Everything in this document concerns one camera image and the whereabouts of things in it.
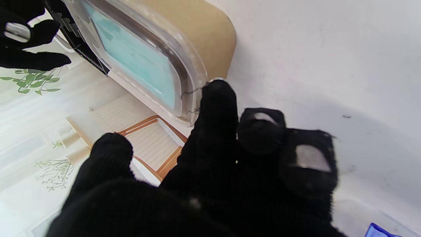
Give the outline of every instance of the tan container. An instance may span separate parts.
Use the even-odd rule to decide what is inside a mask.
[[[112,72],[190,125],[200,88],[228,74],[235,30],[204,0],[65,2],[84,40]]]
[[[125,0],[135,5],[142,0]],[[205,64],[208,78],[226,78],[237,37],[230,19],[204,0],[143,0],[180,29]]]

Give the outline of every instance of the beige container side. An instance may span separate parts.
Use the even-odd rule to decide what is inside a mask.
[[[205,64],[208,78],[226,78],[237,37],[224,12],[204,0],[142,1],[180,29],[194,45]]]

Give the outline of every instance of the black glove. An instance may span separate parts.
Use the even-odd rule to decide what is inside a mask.
[[[23,49],[50,43],[60,24],[45,20],[30,28],[28,22],[43,15],[45,8],[41,0],[2,0],[0,1],[0,67],[37,69],[49,71],[69,64],[70,59],[63,54],[39,52],[30,53]],[[27,31],[17,40],[13,26]]]

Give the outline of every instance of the green leaf pattern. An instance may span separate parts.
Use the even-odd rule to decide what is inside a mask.
[[[28,94],[31,89],[36,88],[34,92],[38,95],[43,95],[42,92],[56,92],[61,90],[59,88],[48,89],[44,87],[46,83],[56,83],[60,80],[58,76],[61,72],[61,68],[57,76],[53,75],[53,72],[56,69],[57,68],[49,72],[35,69],[15,70],[15,74],[23,74],[23,78],[19,79],[13,77],[0,77],[0,79],[3,81],[16,82],[16,85],[19,86],[18,92],[21,94]]]

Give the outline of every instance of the blue plastic item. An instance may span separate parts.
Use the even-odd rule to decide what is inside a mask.
[[[371,223],[370,227],[367,230],[367,233],[365,234],[365,237],[402,237],[402,236],[390,234],[385,229],[381,228],[375,223]]]

